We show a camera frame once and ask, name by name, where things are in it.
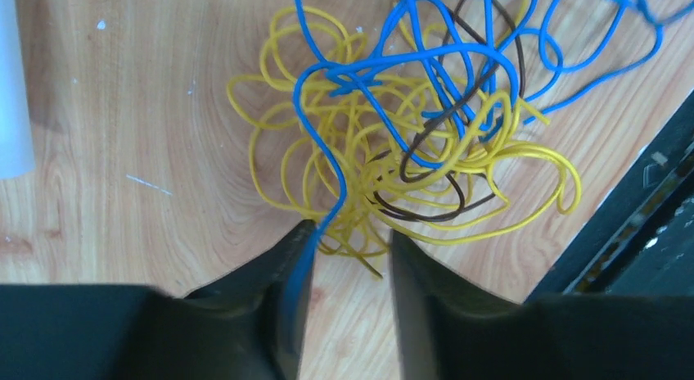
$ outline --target blue wire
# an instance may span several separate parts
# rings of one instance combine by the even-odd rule
[[[381,34],[374,47],[373,51],[368,55],[366,59],[356,61],[350,64],[340,64],[339,62],[332,62],[325,58],[321,53],[320,48],[316,44],[311,31],[309,29],[308,22],[306,20],[306,14],[304,12],[304,6],[302,0],[295,0],[296,14],[298,16],[298,21],[300,28],[306,39],[306,43],[309,45],[311,52],[318,60],[318,63],[309,67],[304,73],[302,73],[296,81],[294,92],[292,95],[292,101],[295,105],[296,114],[299,117],[301,124],[306,129],[307,133],[311,136],[318,147],[323,151],[326,158],[330,162],[332,169],[335,171],[337,177],[340,193],[337,198],[336,204],[328,212],[327,216],[318,224],[316,230],[312,234],[307,247],[304,249],[295,269],[287,280],[286,291],[284,297],[281,301],[281,312],[285,315],[284,321],[289,321],[285,324],[285,329],[290,332],[294,329],[294,314],[297,308],[302,284],[308,275],[311,267],[313,266],[313,259],[315,257],[315,252],[318,249],[321,237],[325,234],[327,227],[330,225],[332,220],[337,216],[338,212],[345,204],[347,197],[347,183],[345,180],[344,173],[340,168],[339,163],[330,151],[330,148],[322,140],[318,132],[309,122],[308,117],[301,108],[300,98],[301,90],[304,83],[313,73],[324,70],[327,79],[335,83],[338,88],[331,92],[331,96],[346,95],[353,91],[360,91],[364,97],[372,104],[376,113],[380,116],[385,127],[393,136],[394,140],[403,152],[408,150],[408,144],[404,138],[402,138],[395,128],[394,124],[390,121],[385,110],[378,102],[376,97],[370,90],[370,87],[380,84],[376,80],[376,76],[385,70],[388,70],[394,66],[401,65],[409,62],[419,62],[424,68],[429,81],[431,82],[437,96],[440,98],[442,105],[445,108],[451,107],[456,100],[460,100],[463,94],[468,94],[472,90],[473,83],[475,82],[475,73],[470,58],[471,53],[481,54],[486,57],[486,62],[480,72],[480,76],[484,75],[486,72],[491,70],[491,68],[499,64],[501,68],[504,69],[506,75],[509,79],[509,95],[511,96],[511,104],[515,105],[518,98],[519,91],[519,79],[516,69],[513,64],[504,56],[504,52],[513,41],[520,36],[529,35],[537,37],[538,39],[538,51],[540,60],[543,65],[553,72],[552,78],[549,82],[542,87],[537,92],[525,97],[525,100],[530,102],[542,95],[544,95],[554,84],[559,80],[559,78],[564,74],[570,74],[578,70],[591,65],[605,50],[606,45],[610,42],[614,33],[623,19],[624,13],[627,10],[635,11],[640,14],[645,21],[653,28],[656,35],[656,41],[653,44],[652,50],[649,51],[643,58],[631,63],[621,69],[612,70],[604,75],[595,78],[590,83],[583,86],[577,93],[568,97],[567,99],[555,103],[551,106],[546,106],[540,111],[543,114],[549,114],[551,112],[560,110],[561,108],[570,105],[577,99],[582,97],[584,94],[589,92],[591,89],[595,88],[599,84],[606,82],[618,75],[622,75],[630,70],[633,70],[646,61],[650,60],[655,54],[657,54],[660,49],[663,38],[664,38],[664,27],[666,25],[672,24],[673,22],[681,19],[683,16],[694,10],[694,1],[690,2],[681,9],[678,9],[674,14],[665,17],[664,19],[656,19],[656,17],[651,12],[648,7],[647,0],[610,0],[614,4],[618,5],[617,13],[607,30],[605,37],[602,39],[596,50],[591,54],[590,57],[581,61],[579,63],[566,66],[564,62],[564,54],[561,47],[557,41],[549,33],[549,25],[552,21],[552,16],[554,15],[560,0],[552,0],[550,7],[544,15],[542,24],[539,28],[532,28],[528,26],[530,17],[534,14],[536,7],[538,6],[538,0],[530,0],[528,6],[528,11],[525,13],[520,24],[497,46],[494,40],[493,32],[493,0],[483,0],[484,2],[484,30],[486,34],[486,44],[478,43],[465,43],[462,41],[460,35],[456,31],[456,25],[453,22],[453,18],[448,13],[448,8],[444,5],[441,0],[401,0],[398,2],[393,9],[390,11],[385,19],[383,27],[381,29]],[[444,23],[451,36],[453,37],[453,42],[441,46],[427,49],[424,46],[424,42],[421,34],[421,25],[419,22],[419,17],[417,15],[417,2],[428,2],[433,4],[438,10]],[[395,32],[398,23],[404,18],[405,14],[410,17],[410,22],[412,26],[412,36],[417,48],[414,52],[408,52],[404,54],[396,55],[384,55],[385,44],[388,38]],[[548,56],[547,45],[552,49],[556,60],[552,61]],[[458,89],[456,84],[453,82],[450,75],[446,72],[445,68],[438,62],[437,57],[441,57],[447,54],[460,54],[463,64],[465,66],[465,71],[467,75],[467,84],[463,90]],[[497,78],[496,75],[490,76],[483,85],[482,89],[487,93],[494,93],[497,91]],[[421,113],[422,117],[431,119],[439,116],[442,111],[424,111]],[[475,112],[469,106],[462,107],[462,113],[466,116],[469,121],[478,118]],[[493,109],[485,117],[485,121],[482,123],[480,128],[486,132],[485,136],[481,139],[482,141],[489,141],[501,128],[501,119],[494,118]],[[462,117],[456,111],[452,116],[453,123],[456,126],[457,134],[459,138],[465,135],[465,125],[463,123]],[[528,124],[534,120],[534,117],[530,117],[524,120],[524,124]],[[438,169],[442,163],[434,163],[431,161],[425,161],[417,155],[412,156],[412,160],[422,167],[429,169]],[[291,341],[292,335],[289,335],[288,341]]]

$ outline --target wooden surface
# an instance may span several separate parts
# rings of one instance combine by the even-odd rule
[[[298,220],[255,194],[246,160],[251,127],[224,92],[230,77],[257,72],[269,17],[291,0],[17,1],[38,168],[0,183],[0,282],[152,283],[183,294],[257,256]],[[366,31],[380,26],[390,5],[305,1]],[[657,13],[688,1],[651,0]],[[614,12],[599,0],[567,2],[552,27],[576,61]],[[476,14],[481,24],[479,12],[473,5],[467,18]],[[604,57],[557,85],[556,97],[647,52],[652,35],[633,18]],[[523,300],[694,86],[691,29],[694,16],[666,30],[651,63],[551,115],[548,129],[524,129],[583,175],[574,214],[551,210],[520,232],[435,255]],[[524,41],[537,69],[536,42]],[[300,41],[292,48],[293,67],[312,62]],[[531,89],[547,78],[532,72]],[[271,99],[245,93],[256,113]],[[276,140],[258,160],[271,186],[283,153]],[[520,200],[495,223],[539,201],[553,184],[542,172],[551,170],[527,162],[504,170],[503,188]],[[307,333],[302,378],[398,377],[389,284],[354,260],[318,258]]]

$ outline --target yellow wire bundle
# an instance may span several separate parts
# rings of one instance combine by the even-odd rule
[[[309,28],[312,31],[323,32],[334,40],[335,47],[327,54],[328,59],[346,64],[361,57],[367,44],[366,34],[350,34],[335,17],[326,12],[313,7],[305,7],[304,9],[307,13],[322,17],[330,23],[309,23]],[[260,52],[261,74],[239,75],[231,79],[227,92],[229,101],[239,116],[255,127],[250,136],[248,157],[251,176],[259,195],[268,204],[278,209],[293,210],[299,212],[306,219],[318,221],[327,211],[317,210],[313,194],[321,185],[337,198],[339,189],[329,163],[321,150],[312,142],[311,137],[304,131],[294,113],[294,106],[291,102],[291,93],[294,90],[296,77],[290,73],[282,60],[279,42],[282,38],[294,34],[299,34],[300,37],[301,29],[298,24],[284,27],[279,27],[278,24],[283,18],[293,13],[295,13],[295,8],[288,7],[280,10],[273,17],[269,38]],[[423,32],[425,42],[431,32],[441,28],[442,25],[427,27]],[[405,40],[413,43],[412,36],[402,24],[401,30]],[[277,66],[282,75],[281,78],[270,75],[268,60],[272,60]],[[385,106],[385,110],[403,138],[411,138],[415,133],[420,133],[424,129],[421,113],[425,109],[435,106],[443,110],[436,97],[435,89],[428,79],[380,74],[376,80],[381,82],[381,85],[370,87],[374,96],[379,100],[388,98],[398,101],[395,103],[396,106]],[[453,78],[453,80],[463,87],[466,84],[466,79],[463,78]],[[277,91],[288,93],[288,97],[285,101],[270,107],[258,119],[254,119],[241,107],[234,93],[234,88],[244,82],[267,84]],[[367,258],[385,254],[387,244],[379,235],[374,218],[423,242],[455,245],[497,236],[521,228],[537,218],[552,203],[557,204],[557,209],[562,214],[571,212],[579,203],[581,197],[580,178],[575,167],[564,156],[536,143],[512,138],[518,128],[521,116],[534,115],[544,124],[548,124],[548,120],[522,99],[518,99],[516,105],[512,106],[511,99],[505,91],[499,91],[492,95],[478,92],[481,100],[481,107],[477,111],[478,116],[487,115],[494,105],[497,106],[495,107],[497,110],[502,111],[502,128],[492,140],[486,143],[476,141],[478,136],[483,135],[480,131],[482,119],[473,120],[466,128],[466,134],[463,138],[458,138],[453,125],[446,121],[443,128],[435,130],[425,141],[426,146],[415,152],[424,160],[442,162],[443,165],[422,180],[404,183],[398,176],[399,165],[403,157],[402,151],[391,136],[379,137],[380,134],[388,134],[388,132],[383,122],[374,119],[377,114],[373,106],[361,93],[357,92],[343,97],[329,98],[328,93],[335,89],[337,86],[331,81],[321,79],[318,75],[312,75],[305,83],[300,99],[304,111],[308,116],[313,117],[317,132],[339,162],[347,181],[346,203],[326,232],[326,235],[336,244],[331,246],[322,242],[319,250],[323,253],[355,257],[374,274],[378,274],[375,268],[369,264]],[[288,111],[291,113],[291,118],[277,122],[276,117]],[[303,136],[296,139],[286,149],[282,158],[280,179],[286,200],[277,201],[268,196],[259,181],[255,165],[255,148],[259,136],[264,130],[285,130],[292,127],[298,127]],[[287,166],[290,158],[302,146],[311,146],[312,153],[306,160],[303,170],[301,192],[294,193],[290,188]],[[559,173],[559,182],[554,191],[536,210],[517,223],[486,233],[463,236],[458,234],[456,237],[449,237],[451,232],[470,228],[508,209],[511,202],[493,180],[494,167],[501,160],[518,157],[541,159],[553,163]],[[408,174],[420,174],[429,171],[429,169],[410,163],[406,171]],[[381,206],[375,201],[373,193],[378,191],[389,203],[397,202],[400,206],[416,205],[431,209],[456,210],[457,204],[440,200],[442,196],[451,191],[452,186],[450,184],[443,190],[434,189],[435,185],[440,186],[442,182],[448,182],[444,176],[449,172],[453,172],[457,179],[465,177],[467,181],[466,199],[468,201],[471,201],[473,197],[473,177],[475,174],[483,174],[491,191],[498,199],[502,200],[503,205],[464,223],[422,222],[434,230],[447,233],[445,234],[446,238],[434,238],[416,233],[406,225],[407,223],[400,223],[383,214]],[[570,204],[565,205],[564,196],[569,176],[575,183],[575,195]],[[363,238],[359,247],[354,247],[350,241],[354,232],[359,232]]]

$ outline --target wire bundle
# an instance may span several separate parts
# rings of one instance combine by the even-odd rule
[[[417,8],[417,2],[421,1],[430,3],[439,11],[443,25],[421,29]],[[458,244],[520,228],[554,203],[561,213],[571,212],[581,196],[579,176],[573,165],[564,156],[546,147],[513,139],[513,134],[521,122],[528,124],[539,119],[548,123],[543,114],[570,104],[601,82],[650,59],[660,48],[663,27],[683,16],[694,5],[690,4],[668,19],[656,20],[646,0],[611,0],[619,10],[600,46],[585,61],[565,66],[558,43],[548,33],[548,25],[559,1],[552,1],[539,28],[530,28],[527,24],[538,0],[524,0],[525,14],[521,13],[514,21],[507,19],[509,30],[497,41],[492,14],[494,8],[499,11],[502,8],[495,0],[484,0],[485,38],[473,34],[457,17],[464,0],[458,3],[455,11],[440,0],[397,0],[385,20],[376,46],[365,55],[366,34],[351,34],[335,17],[319,9],[305,7],[302,0],[295,0],[295,7],[283,9],[273,18],[270,36],[260,53],[261,75],[241,75],[228,85],[228,96],[233,107],[243,119],[255,126],[250,139],[249,160],[260,195],[277,208],[299,211],[305,218],[321,220],[311,245],[327,254],[353,256],[375,274],[378,274],[377,271],[366,259],[385,253],[386,244],[371,218],[377,218],[391,228],[425,242]],[[529,104],[548,91],[561,75],[590,65],[609,42],[627,10],[641,13],[656,32],[655,45],[648,55],[596,78],[562,102],[540,111]],[[298,17],[298,24],[278,26],[283,17],[293,13]],[[309,23],[307,14],[322,17],[324,21]],[[403,20],[405,15],[409,16],[409,28]],[[456,22],[471,34],[473,41],[465,41],[466,37],[456,29]],[[413,51],[387,55],[386,40],[398,27]],[[427,48],[432,32],[442,28],[446,31],[443,45]],[[282,61],[279,45],[282,38],[299,32],[318,63],[295,77]],[[329,35],[334,41],[334,48],[323,54],[313,40],[314,32]],[[520,46],[518,38],[527,34],[538,38],[540,58],[544,66],[554,72],[548,84],[529,96],[524,95],[524,73],[519,75],[511,61],[503,55],[514,42]],[[555,62],[548,57],[547,45],[554,51]],[[522,64],[522,48],[518,49]],[[446,71],[443,57],[448,54],[461,57],[465,67],[464,76],[450,75]],[[486,59],[477,75],[471,54]],[[270,74],[269,60],[277,66],[281,78]],[[388,72],[410,62],[420,64],[426,78],[400,77]],[[507,89],[497,87],[499,70],[508,78]],[[235,86],[244,81],[263,82],[278,91],[291,93],[291,101],[278,103],[255,120],[241,108],[234,95]],[[471,106],[473,96],[479,98],[480,108],[473,109]],[[397,104],[381,105],[381,100],[386,98],[397,100]],[[277,122],[279,115],[291,110],[295,112],[293,118]],[[368,119],[373,116],[379,120],[373,122]],[[264,192],[258,179],[255,146],[263,130],[283,130],[297,125],[307,136],[292,143],[282,158],[282,187],[287,202],[276,201]],[[311,153],[305,163],[301,193],[293,193],[287,177],[287,166],[290,158],[298,155],[297,151],[303,146],[311,147]],[[470,228],[501,214],[509,207],[510,200],[493,180],[494,167],[499,161],[514,157],[549,161],[557,167],[559,175],[555,190],[522,221],[487,233],[462,237],[447,234],[447,238],[424,236],[407,227],[407,222],[420,222],[451,232]],[[569,177],[575,182],[575,194],[567,206],[564,197]],[[474,181],[477,179],[486,181],[489,194],[471,202]],[[466,193],[458,184],[460,180],[467,183]],[[319,188],[327,189],[336,198],[335,205],[329,211],[318,210],[313,203],[313,194]],[[451,192],[457,195],[456,204],[436,200]],[[443,223],[492,197],[500,199],[503,205],[472,221]],[[421,215],[402,204],[426,206],[442,213]],[[350,242],[354,231],[359,231],[364,238],[360,247],[353,247]],[[323,235],[331,238],[335,245],[322,242]],[[312,263],[312,258],[313,251],[307,251],[305,267]],[[306,269],[299,267],[296,272],[305,273]]]

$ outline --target white cylinder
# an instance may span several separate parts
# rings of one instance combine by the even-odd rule
[[[15,0],[0,0],[0,179],[34,169]]]

